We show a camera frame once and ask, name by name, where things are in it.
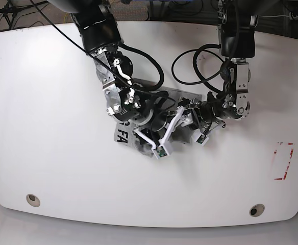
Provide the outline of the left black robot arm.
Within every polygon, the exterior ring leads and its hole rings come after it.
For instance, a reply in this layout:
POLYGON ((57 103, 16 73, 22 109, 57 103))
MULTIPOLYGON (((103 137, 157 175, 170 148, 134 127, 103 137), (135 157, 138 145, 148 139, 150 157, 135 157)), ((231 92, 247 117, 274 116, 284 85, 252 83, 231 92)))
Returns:
POLYGON ((248 116, 249 81, 248 59, 255 56, 255 28, 259 15, 276 1, 219 1, 218 44, 205 44, 193 50, 192 65, 199 81, 209 92, 204 102, 190 106, 184 119, 190 119, 194 141, 203 144, 214 130, 213 124, 223 127, 224 120, 241 120, 248 116), (202 52, 220 51, 222 65, 214 75, 205 78, 199 71, 197 59, 202 52))

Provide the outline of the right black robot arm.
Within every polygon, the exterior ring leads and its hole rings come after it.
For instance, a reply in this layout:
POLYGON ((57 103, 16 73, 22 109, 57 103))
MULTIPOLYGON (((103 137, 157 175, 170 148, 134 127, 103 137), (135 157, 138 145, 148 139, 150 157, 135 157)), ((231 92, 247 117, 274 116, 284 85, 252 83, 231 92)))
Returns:
POLYGON ((127 125, 131 144, 146 155, 161 158, 172 153, 174 142, 190 142, 191 121, 184 106, 178 106, 172 90, 163 90, 164 72, 159 63, 147 59, 157 69, 154 85, 137 84, 133 63, 123 50, 146 57, 141 50, 127 46, 119 32, 109 1, 53 1, 58 9, 69 13, 78 28, 81 50, 95 62, 107 101, 107 113, 127 125))

